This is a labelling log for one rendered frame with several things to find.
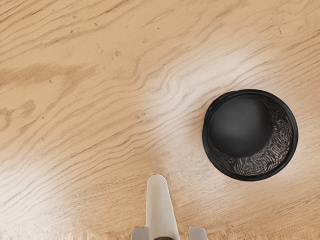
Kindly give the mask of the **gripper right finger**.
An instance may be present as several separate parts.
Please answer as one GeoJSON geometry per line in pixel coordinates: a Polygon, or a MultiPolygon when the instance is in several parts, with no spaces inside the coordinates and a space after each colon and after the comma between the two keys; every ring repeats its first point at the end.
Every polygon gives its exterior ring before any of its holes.
{"type": "Polygon", "coordinates": [[[207,231],[203,227],[190,226],[188,240],[207,240],[207,231]]]}

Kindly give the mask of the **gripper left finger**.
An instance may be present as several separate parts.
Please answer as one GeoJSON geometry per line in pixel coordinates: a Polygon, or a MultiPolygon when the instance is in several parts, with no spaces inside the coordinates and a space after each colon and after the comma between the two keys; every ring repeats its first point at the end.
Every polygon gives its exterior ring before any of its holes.
{"type": "Polygon", "coordinates": [[[148,228],[135,227],[131,232],[131,240],[148,240],[148,228]]]}

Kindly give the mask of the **cream white pen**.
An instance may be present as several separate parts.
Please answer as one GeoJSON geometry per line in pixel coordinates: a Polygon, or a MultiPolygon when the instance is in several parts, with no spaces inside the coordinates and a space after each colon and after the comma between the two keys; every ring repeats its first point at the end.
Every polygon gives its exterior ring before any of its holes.
{"type": "Polygon", "coordinates": [[[153,174],[147,180],[145,226],[150,240],[180,240],[168,183],[161,174],[153,174]]]}

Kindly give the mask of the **black mesh pen holder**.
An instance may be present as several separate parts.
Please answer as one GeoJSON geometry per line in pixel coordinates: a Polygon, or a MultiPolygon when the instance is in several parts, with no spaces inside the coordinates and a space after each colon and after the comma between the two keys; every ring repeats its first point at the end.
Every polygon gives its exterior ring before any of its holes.
{"type": "Polygon", "coordinates": [[[295,116],[274,94],[258,89],[230,91],[208,107],[202,143],[222,174],[245,182],[268,179],[293,158],[299,141],[295,116]]]}

